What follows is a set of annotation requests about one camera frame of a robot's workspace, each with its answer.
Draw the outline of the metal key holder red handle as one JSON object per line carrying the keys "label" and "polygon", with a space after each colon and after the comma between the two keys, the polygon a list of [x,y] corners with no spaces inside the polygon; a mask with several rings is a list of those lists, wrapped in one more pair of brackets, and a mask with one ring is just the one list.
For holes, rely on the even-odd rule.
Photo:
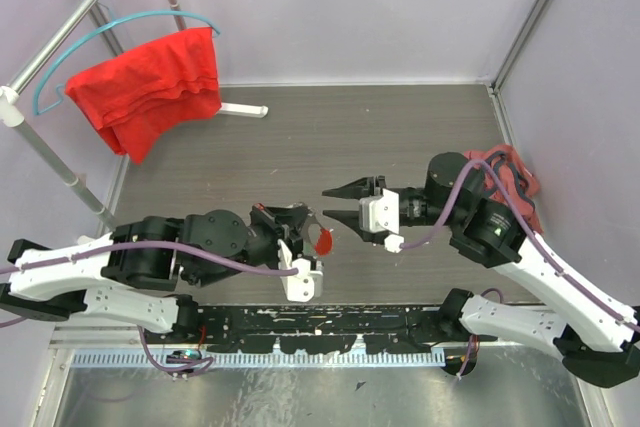
{"label": "metal key holder red handle", "polygon": [[301,232],[305,244],[315,255],[326,256],[332,251],[332,233],[320,224],[314,213],[306,217]]}

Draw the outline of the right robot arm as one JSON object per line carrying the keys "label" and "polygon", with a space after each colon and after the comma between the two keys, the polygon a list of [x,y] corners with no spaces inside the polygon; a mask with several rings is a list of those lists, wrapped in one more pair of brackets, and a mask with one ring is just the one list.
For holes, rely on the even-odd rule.
{"label": "right robot arm", "polygon": [[431,159],[421,188],[391,188],[382,176],[326,189],[323,196],[355,199],[355,211],[325,216],[368,243],[400,253],[431,242],[443,227],[460,255],[524,287],[546,312],[492,302],[452,289],[440,305],[438,326],[452,341],[497,337],[537,349],[591,385],[611,388],[639,375],[639,310],[607,295],[556,254],[507,197],[484,188],[496,178],[484,160],[457,152]]}

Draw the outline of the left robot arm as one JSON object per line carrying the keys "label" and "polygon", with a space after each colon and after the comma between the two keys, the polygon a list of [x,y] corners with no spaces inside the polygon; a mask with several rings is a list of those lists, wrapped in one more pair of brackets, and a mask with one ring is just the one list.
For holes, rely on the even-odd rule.
{"label": "left robot arm", "polygon": [[239,273],[277,277],[287,300],[308,302],[322,291],[321,258],[332,243],[303,203],[256,204],[248,222],[223,209],[148,216],[60,249],[19,239],[8,255],[1,308],[44,322],[103,318],[188,343],[203,322],[198,303],[177,293],[179,282],[206,287]]}

